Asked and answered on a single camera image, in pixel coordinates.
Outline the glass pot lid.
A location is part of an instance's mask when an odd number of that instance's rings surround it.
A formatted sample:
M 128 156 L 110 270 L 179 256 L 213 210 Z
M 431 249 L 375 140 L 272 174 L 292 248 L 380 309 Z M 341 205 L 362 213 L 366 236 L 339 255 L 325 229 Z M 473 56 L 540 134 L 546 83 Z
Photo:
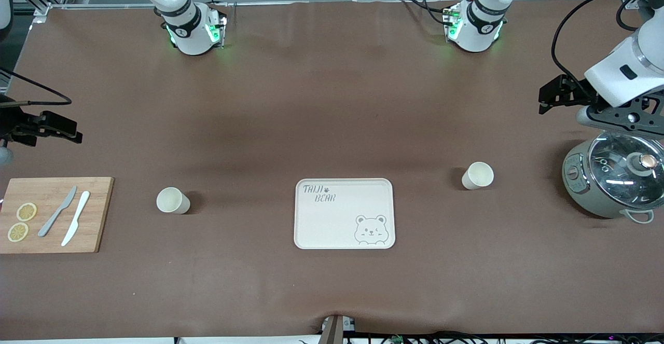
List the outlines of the glass pot lid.
M 664 205 L 664 146 L 629 134 L 601 133 L 590 144 L 590 174 L 605 195 L 637 210 Z

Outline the white plastic knife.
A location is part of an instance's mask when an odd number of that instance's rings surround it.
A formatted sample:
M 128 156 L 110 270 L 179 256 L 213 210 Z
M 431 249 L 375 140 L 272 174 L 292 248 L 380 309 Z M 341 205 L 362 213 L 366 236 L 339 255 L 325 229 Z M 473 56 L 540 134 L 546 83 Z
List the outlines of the white plastic knife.
M 78 230 L 80 216 L 83 212 L 83 209 L 85 209 L 85 206 L 90 198 L 90 195 L 91 193 L 89 191 L 84 191 L 83 193 L 81 193 L 81 197 L 80 200 L 78 200 L 78 204 L 76 207 L 76 211 L 74 212 L 73 219 L 70 223 L 67 233 L 65 234 L 60 244 L 62 247 L 65 247 L 71 241 L 76 231 Z

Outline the white paper cup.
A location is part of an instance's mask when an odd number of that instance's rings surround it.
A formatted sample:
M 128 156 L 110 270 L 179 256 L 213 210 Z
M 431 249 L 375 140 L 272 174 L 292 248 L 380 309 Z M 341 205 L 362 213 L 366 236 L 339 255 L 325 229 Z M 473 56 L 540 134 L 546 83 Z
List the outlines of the white paper cup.
M 495 179 L 495 172 L 485 162 L 474 162 L 467 167 L 462 176 L 462 185 L 467 190 L 477 190 L 490 186 Z
M 156 206 L 163 213 L 185 214 L 190 205 L 189 198 L 173 186 L 164 188 L 156 198 Z

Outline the green-lit left base box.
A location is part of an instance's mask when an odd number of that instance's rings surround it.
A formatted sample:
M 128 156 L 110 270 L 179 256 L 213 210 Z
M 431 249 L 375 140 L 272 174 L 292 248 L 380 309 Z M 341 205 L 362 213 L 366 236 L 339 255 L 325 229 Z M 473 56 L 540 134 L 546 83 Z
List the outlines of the green-lit left base box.
M 456 41 L 463 25 L 462 2 L 449 6 L 442 10 L 442 20 L 445 23 L 444 30 L 447 41 Z

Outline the cream bear print tray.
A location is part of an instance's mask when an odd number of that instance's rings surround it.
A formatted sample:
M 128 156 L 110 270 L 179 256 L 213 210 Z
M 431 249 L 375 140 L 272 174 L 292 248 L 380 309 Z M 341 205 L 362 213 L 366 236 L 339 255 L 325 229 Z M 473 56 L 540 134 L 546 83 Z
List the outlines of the cream bear print tray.
M 302 250 L 386 250 L 396 241 L 385 178 L 307 178 L 296 185 L 294 244 Z

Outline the wooden cutting board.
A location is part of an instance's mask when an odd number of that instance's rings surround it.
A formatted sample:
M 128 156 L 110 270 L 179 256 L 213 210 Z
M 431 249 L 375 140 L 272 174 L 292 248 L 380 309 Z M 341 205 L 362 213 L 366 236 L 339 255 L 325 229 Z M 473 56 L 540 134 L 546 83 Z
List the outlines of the wooden cutting board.
M 12 178 L 3 195 L 0 209 L 0 254 L 57 254 L 95 253 L 100 245 L 114 179 L 112 177 L 40 177 Z M 53 224 L 45 237 L 37 233 L 68 195 L 77 186 L 73 202 Z M 71 241 L 60 244 L 67 233 L 76 211 L 81 193 L 89 191 L 90 198 L 79 219 L 78 230 Z M 26 221 L 30 230 L 21 242 L 9 242 L 9 228 L 19 223 L 17 209 L 31 202 L 38 207 L 37 214 Z

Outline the green-lit base box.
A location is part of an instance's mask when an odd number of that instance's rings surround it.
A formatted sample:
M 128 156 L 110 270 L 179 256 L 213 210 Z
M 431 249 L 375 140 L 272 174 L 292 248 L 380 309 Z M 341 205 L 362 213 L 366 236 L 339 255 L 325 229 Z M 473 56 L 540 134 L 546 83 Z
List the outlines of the green-lit base box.
M 463 25 L 462 2 L 449 6 L 442 10 L 442 20 L 445 23 L 444 30 L 447 41 L 456 41 Z
M 209 35 L 213 48 L 223 48 L 225 45 L 227 15 L 223 11 L 208 5 L 206 18 L 206 31 Z

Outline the green-lit right base box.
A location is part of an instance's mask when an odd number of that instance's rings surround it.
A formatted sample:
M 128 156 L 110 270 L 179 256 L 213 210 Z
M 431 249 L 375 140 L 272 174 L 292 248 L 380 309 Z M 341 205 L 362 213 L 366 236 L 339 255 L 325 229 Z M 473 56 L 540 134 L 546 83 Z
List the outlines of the green-lit right base box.
M 223 48 L 225 45 L 227 15 L 223 11 L 208 5 L 206 18 L 206 31 L 209 35 L 213 48 Z

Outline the grey-green electric cooking pot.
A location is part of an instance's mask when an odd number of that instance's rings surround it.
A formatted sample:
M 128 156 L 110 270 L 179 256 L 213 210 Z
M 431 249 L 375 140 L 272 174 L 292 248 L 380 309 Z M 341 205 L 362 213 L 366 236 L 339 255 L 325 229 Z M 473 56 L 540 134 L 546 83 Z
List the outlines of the grey-green electric cooking pot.
M 589 149 L 591 142 L 598 136 L 577 145 L 567 153 L 561 169 L 567 193 L 576 204 L 596 216 L 611 219 L 625 217 L 637 224 L 652 223 L 654 211 L 664 205 L 648 210 L 625 207 L 605 195 L 591 176 L 588 161 Z

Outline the grey plastic knife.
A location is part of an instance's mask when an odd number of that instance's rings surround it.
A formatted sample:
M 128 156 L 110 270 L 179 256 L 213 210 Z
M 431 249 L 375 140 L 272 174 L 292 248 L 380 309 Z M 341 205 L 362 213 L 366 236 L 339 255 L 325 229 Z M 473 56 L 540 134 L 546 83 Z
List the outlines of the grey plastic knife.
M 49 231 L 50 231 L 50 229 L 52 228 L 53 224 L 55 223 L 55 221 L 57 221 L 57 218 L 59 218 L 59 215 L 60 215 L 65 209 L 67 209 L 67 208 L 69 207 L 69 205 L 71 204 L 71 202 L 73 202 L 73 199 L 74 199 L 74 197 L 75 197 L 75 195 L 76 195 L 76 191 L 77 191 L 77 186 L 73 186 L 73 188 L 71 188 L 71 190 L 70 190 L 70 192 L 68 193 L 68 195 L 67 195 L 67 196 L 64 198 L 64 200 L 62 201 L 61 205 L 60 205 L 59 207 L 57 207 L 57 209 L 56 209 L 55 212 L 52 214 L 52 216 L 51 216 L 51 217 L 48 219 L 48 221 L 47 221 L 47 222 L 41 227 L 40 231 L 38 231 L 38 233 L 37 233 L 38 237 L 45 237 L 45 235 L 47 235 L 47 234 L 49 233 Z

